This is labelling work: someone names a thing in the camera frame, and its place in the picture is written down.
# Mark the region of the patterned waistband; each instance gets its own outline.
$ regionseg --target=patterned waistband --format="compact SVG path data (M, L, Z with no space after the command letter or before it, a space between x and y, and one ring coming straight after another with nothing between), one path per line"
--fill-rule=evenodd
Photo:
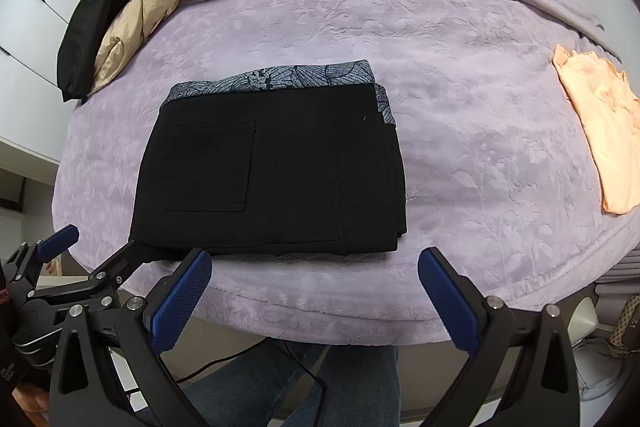
M194 80L175 84L162 106L174 100L221 94L226 92L255 92L276 89L301 89L303 87L353 86L373 84L376 89L378 111L385 123L395 125L391 107L383 86L376 83L366 60L328 64L326 66L274 66L261 70L236 74L224 80Z

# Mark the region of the back pocket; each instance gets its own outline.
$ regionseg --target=back pocket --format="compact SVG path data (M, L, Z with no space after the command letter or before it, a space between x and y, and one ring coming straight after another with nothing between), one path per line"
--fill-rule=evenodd
M162 151L162 207L183 212L241 212L254 148L255 121L175 127Z

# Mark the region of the black cable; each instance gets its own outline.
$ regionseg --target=black cable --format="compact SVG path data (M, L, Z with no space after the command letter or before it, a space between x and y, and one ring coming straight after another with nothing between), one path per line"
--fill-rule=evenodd
M289 353L289 356L294 360L294 362L296 362L303 369L303 371L306 374L308 374L311 378L313 378L318 383L318 385L320 386L320 402L318 403L318 408L316 409L316 418L314 419L314 427L318 427L320 425L320 417L322 416L322 408L324 407L324 398L326 396L326 383L324 382L324 380L322 378L317 377L311 371L309 371L303 365L303 363L300 362L300 360L298 360L294 356L294 354L289 349L289 344L287 344L287 341L283 341L283 342L284 342L284 347L287 350L287 353Z
M206 365L203 365L201 368L199 368L199 370L194 371L193 373L191 373L190 375L187 375L186 377L178 378L178 380L176 380L175 383L182 383L184 381L191 380L191 378L197 377L200 373L202 373L204 370L208 369L212 365L216 365L217 363L226 362L227 360L233 360L233 359L239 357L240 355L244 355L245 353L248 353L249 351L254 349L254 347L260 346L260 344L265 343L267 340L268 340L268 337L265 337L260 342L254 344L253 346L249 346L246 349L243 349L242 351L239 351L238 353L236 353L234 355L230 355L229 357L224 357L223 359L217 359L217 360L214 360L213 362L209 362ZM139 393L139 392L140 392L140 388L136 387L134 389L129 389L128 391L125 391L124 394L129 396L130 394Z

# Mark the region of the orange cloth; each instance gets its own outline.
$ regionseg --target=orange cloth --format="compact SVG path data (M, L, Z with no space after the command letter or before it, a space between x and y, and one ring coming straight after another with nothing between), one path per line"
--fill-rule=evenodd
M556 46L553 60L600 173L602 206L625 214L640 203L640 101L626 73L593 53Z

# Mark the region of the metal screw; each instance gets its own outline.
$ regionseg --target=metal screw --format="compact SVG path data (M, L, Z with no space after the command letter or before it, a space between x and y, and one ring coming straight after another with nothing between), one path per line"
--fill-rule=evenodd
M71 306L71 309L69 310L69 315L71 315L72 317L78 317L79 314L82 313L82 305L81 304L76 304L74 306Z
M545 310L552 317L558 317L560 315L560 308L555 304L547 304Z
M486 303L489 305L489 308L493 308L494 310L499 310L504 306L504 301L495 295L489 295L486 298Z
M127 301L127 308L130 310L137 310L144 304L144 299L142 297L132 297Z

